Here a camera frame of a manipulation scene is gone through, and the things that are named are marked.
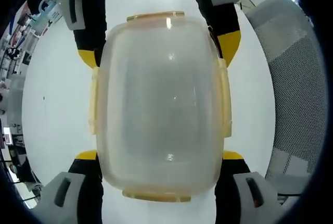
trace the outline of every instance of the plastic food container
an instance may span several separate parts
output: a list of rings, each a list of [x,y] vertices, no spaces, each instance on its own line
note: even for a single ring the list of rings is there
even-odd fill
[[[103,176],[123,195],[185,202],[212,188],[231,112],[205,23],[173,11],[115,27],[94,69],[90,113]]]

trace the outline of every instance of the white table surface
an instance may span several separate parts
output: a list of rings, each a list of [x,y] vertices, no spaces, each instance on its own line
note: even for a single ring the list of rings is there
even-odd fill
[[[229,66],[233,135],[225,149],[237,151],[252,171],[265,176],[273,148],[275,101],[263,50],[243,12],[239,49]],[[108,30],[127,16],[183,10],[201,18],[195,0],[106,0]],[[23,91],[24,142],[33,171],[45,185],[68,171],[75,156],[96,148],[89,132],[91,69],[77,53],[73,33],[64,19],[41,37],[33,53]],[[213,189],[190,203],[156,203],[123,197],[105,181],[104,223],[215,223]]]

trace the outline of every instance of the container lid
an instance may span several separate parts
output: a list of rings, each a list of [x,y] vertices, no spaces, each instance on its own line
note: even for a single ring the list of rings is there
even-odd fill
[[[178,11],[127,20],[108,34],[93,76],[103,176],[128,197],[187,201],[219,177],[231,123],[225,63],[198,19]]]

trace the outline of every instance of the clear plastic container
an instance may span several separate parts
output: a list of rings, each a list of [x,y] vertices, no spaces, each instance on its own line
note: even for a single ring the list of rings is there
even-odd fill
[[[128,197],[188,201],[220,174],[231,124],[225,65],[198,19],[172,12],[127,20],[108,34],[94,76],[103,176]]]

